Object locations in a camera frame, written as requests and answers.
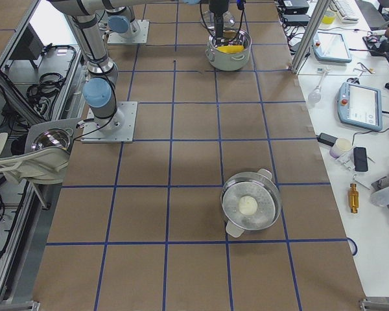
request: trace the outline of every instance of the electronic device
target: electronic device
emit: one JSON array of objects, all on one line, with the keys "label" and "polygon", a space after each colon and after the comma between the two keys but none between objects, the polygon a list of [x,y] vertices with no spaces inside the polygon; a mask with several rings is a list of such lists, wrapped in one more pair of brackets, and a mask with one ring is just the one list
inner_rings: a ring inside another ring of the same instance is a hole
[{"label": "electronic device", "polygon": [[344,124],[381,131],[381,90],[344,82],[337,96],[338,118]]},{"label": "electronic device", "polygon": [[307,26],[310,17],[305,14],[284,15],[284,24],[286,26]]},{"label": "electronic device", "polygon": [[278,0],[278,3],[287,15],[306,14],[310,7],[306,0]]},{"label": "electronic device", "polygon": [[356,172],[367,172],[368,171],[368,156],[366,154],[365,147],[354,147],[353,148],[353,162],[355,164]]},{"label": "electronic device", "polygon": [[351,62],[351,54],[342,34],[318,31],[312,39],[312,48],[320,61]]},{"label": "electronic device", "polygon": [[331,136],[326,133],[320,133],[317,135],[317,141],[322,144],[326,144],[327,146],[333,147],[336,143],[337,137]]},{"label": "electronic device", "polygon": [[338,19],[343,24],[356,24],[359,22],[359,17],[349,5],[348,0],[331,0],[330,9],[336,12]]}]

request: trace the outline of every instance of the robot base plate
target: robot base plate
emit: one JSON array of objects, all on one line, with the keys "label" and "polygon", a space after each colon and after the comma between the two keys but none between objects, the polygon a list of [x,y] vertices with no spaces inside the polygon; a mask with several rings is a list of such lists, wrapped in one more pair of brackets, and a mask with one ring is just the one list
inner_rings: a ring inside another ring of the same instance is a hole
[{"label": "robot base plate", "polygon": [[[137,102],[118,102],[117,106],[124,115],[123,125],[113,132],[96,131],[90,133],[89,137],[83,136],[81,138],[83,143],[132,143],[136,126]],[[88,111],[87,118],[93,118],[91,109]],[[97,125],[94,122],[85,123],[84,134],[96,129]]]},{"label": "robot base plate", "polygon": [[108,38],[108,44],[112,45],[128,45],[128,44],[137,44],[137,43],[147,43],[148,38],[148,26],[150,21],[147,19],[139,19],[138,23],[140,25],[140,33],[133,38],[124,38],[121,37],[118,33],[113,32]]}]

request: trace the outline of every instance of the yellow object in pot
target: yellow object in pot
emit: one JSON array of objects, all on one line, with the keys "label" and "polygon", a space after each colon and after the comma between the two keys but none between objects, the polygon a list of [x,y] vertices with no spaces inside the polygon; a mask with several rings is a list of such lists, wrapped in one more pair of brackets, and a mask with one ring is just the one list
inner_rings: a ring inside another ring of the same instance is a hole
[{"label": "yellow object in pot", "polygon": [[243,52],[245,48],[243,45],[223,45],[221,47],[217,47],[217,50],[226,54],[235,54]]}]

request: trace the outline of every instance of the metal bowl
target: metal bowl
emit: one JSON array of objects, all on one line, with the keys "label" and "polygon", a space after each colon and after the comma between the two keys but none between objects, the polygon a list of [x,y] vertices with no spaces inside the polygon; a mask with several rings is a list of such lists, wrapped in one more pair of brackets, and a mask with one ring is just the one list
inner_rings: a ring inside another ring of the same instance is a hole
[{"label": "metal bowl", "polygon": [[[242,172],[232,176],[223,186],[220,202],[224,214],[240,233],[266,229],[278,219],[282,208],[281,196],[271,177],[271,173],[264,169],[258,173]],[[238,202],[243,196],[256,199],[256,213],[249,216],[240,212]]]},{"label": "metal bowl", "polygon": [[51,128],[35,138],[32,143],[32,151],[52,146],[67,150],[70,144],[71,136],[65,130],[61,128]]}]

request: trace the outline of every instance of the metal pole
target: metal pole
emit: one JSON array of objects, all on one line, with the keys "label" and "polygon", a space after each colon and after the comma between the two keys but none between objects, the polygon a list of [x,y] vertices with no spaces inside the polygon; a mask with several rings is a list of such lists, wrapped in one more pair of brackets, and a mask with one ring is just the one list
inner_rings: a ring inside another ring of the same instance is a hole
[{"label": "metal pole", "polygon": [[318,26],[320,25],[327,7],[330,5],[331,0],[320,0],[317,2],[314,12],[311,15],[310,23],[305,29],[303,38],[301,39],[300,46],[298,47],[297,53],[292,60],[291,71],[297,73],[300,69],[300,65],[307,54],[307,50],[311,45],[312,39],[317,32]]},{"label": "metal pole", "polygon": [[0,94],[8,100],[8,104],[26,119],[31,126],[45,122],[46,120],[29,106],[27,99],[18,90],[15,90],[14,86],[10,86],[9,83],[11,83],[10,79],[4,73],[0,73]]}]

